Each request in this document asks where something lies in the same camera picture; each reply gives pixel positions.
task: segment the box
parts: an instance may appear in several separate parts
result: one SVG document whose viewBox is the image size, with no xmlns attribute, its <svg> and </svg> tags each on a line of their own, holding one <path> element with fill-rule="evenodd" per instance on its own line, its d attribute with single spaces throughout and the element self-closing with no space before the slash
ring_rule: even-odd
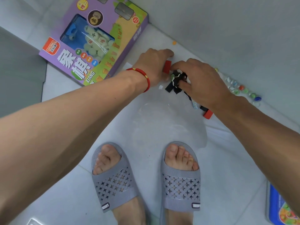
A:
<svg viewBox="0 0 300 225">
<path fill-rule="evenodd" d="M 300 219 L 290 209 L 274 186 L 268 182 L 266 216 L 275 225 L 300 225 Z"/>
<path fill-rule="evenodd" d="M 114 75 L 148 24 L 128 0 L 75 0 L 40 51 L 82 85 Z"/>
</svg>

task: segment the foot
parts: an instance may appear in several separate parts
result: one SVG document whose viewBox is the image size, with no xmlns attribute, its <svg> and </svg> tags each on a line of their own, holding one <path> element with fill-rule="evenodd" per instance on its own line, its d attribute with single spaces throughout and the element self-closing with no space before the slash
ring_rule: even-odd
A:
<svg viewBox="0 0 300 225">
<path fill-rule="evenodd" d="M 98 154 L 96 164 L 93 170 L 94 175 L 101 174 L 113 166 L 121 159 L 120 154 L 114 146 L 106 144 L 102 146 L 101 152 Z M 125 204 L 112 210 L 119 225 L 125 224 L 146 224 L 146 216 L 144 206 L 139 197 L 134 197 Z"/>
<path fill-rule="evenodd" d="M 196 171 L 199 169 L 198 163 L 183 146 L 170 144 L 166 150 L 165 162 L 168 166 L 187 171 Z M 175 212 L 166 209 L 166 220 L 169 225 L 192 225 L 193 213 L 192 212 Z"/>
</svg>

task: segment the slipper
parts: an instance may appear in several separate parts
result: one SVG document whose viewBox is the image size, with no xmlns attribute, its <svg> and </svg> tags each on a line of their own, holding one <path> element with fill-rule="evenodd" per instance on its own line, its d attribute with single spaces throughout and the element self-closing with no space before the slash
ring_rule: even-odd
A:
<svg viewBox="0 0 300 225">
<path fill-rule="evenodd" d="M 185 143 L 174 141 L 168 144 L 183 146 L 198 163 L 196 154 Z M 200 169 L 184 171 L 169 167 L 165 163 L 166 149 L 161 160 L 162 198 L 160 225 L 165 224 L 165 209 L 176 212 L 194 212 L 200 210 Z"/>
<path fill-rule="evenodd" d="M 114 146 L 121 155 L 121 159 L 106 172 L 99 175 L 92 174 L 104 213 L 125 204 L 139 194 L 127 156 L 119 145 L 112 142 L 100 145 L 92 157 L 92 170 L 94 170 L 96 159 L 101 152 L 102 146 L 106 144 Z"/>
</svg>

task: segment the red string bracelet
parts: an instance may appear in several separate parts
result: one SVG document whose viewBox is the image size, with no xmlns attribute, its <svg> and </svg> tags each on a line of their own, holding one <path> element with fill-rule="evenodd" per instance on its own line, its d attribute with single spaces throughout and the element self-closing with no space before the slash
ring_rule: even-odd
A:
<svg viewBox="0 0 300 225">
<path fill-rule="evenodd" d="M 140 74 L 142 74 L 142 75 L 147 79 L 147 82 L 148 82 L 148 87 L 147 87 L 147 89 L 146 89 L 144 92 L 146 92 L 146 91 L 149 90 L 149 88 L 150 88 L 150 80 L 149 80 L 149 78 L 147 77 L 147 74 L 146 74 L 143 70 L 141 70 L 141 69 L 136 69 L 136 68 L 130 68 L 130 69 L 126 69 L 126 70 L 134 70 L 134 71 L 137 71 L 137 72 L 139 72 Z"/>
</svg>

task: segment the person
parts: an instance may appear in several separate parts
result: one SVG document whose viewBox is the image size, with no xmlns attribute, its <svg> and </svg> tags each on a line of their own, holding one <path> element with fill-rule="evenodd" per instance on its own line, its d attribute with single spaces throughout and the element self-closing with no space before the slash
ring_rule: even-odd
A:
<svg viewBox="0 0 300 225">
<path fill-rule="evenodd" d="M 173 55 L 168 49 L 149 49 L 141 54 L 133 68 L 143 70 L 151 86 L 155 86 L 167 78 L 162 69 L 167 58 Z M 197 103 L 212 110 L 234 133 L 267 179 L 300 215 L 299 134 L 266 116 L 245 98 L 231 94 L 210 65 L 188 59 L 172 65 L 171 70 L 177 69 L 185 72 L 191 81 L 191 85 L 180 81 L 179 87 Z M 146 78 L 139 72 L 122 71 L 113 78 L 1 118 L 0 224 L 10 222 L 68 174 L 110 121 L 147 86 Z M 163 158 L 165 168 L 197 180 L 193 174 L 198 174 L 199 164 L 188 145 L 169 144 Z M 126 164 L 125 159 L 120 146 L 101 145 L 93 156 L 94 181 L 98 175 L 109 174 L 121 162 Z M 125 175 L 126 169 L 119 172 Z M 137 194 L 133 196 L 113 209 L 120 225 L 145 224 L 144 206 Z M 166 209 L 165 219 L 172 225 L 192 224 L 193 214 Z"/>
</svg>

